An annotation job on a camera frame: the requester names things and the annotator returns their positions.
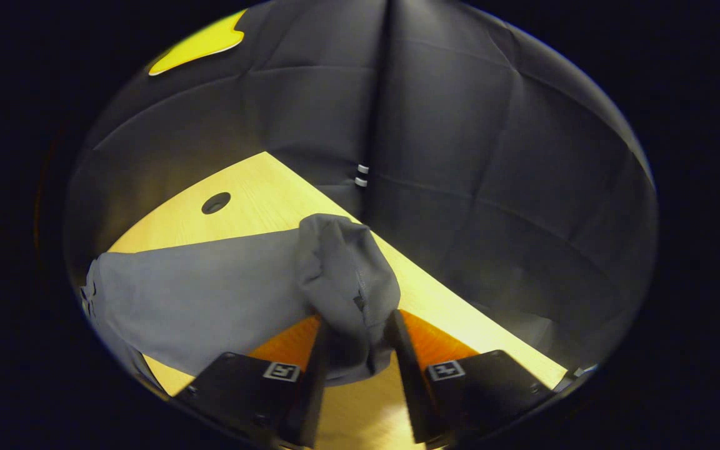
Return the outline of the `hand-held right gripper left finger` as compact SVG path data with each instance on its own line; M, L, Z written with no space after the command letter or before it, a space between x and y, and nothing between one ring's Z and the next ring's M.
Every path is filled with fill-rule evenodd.
M309 316L247 355L218 356L179 407L255 448L312 448L328 370L328 329Z

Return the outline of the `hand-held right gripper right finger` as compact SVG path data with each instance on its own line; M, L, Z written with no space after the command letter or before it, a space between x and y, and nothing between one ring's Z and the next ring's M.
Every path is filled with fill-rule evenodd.
M412 437L460 448L502 432L543 407L554 391L503 350L473 350L402 309L389 316Z

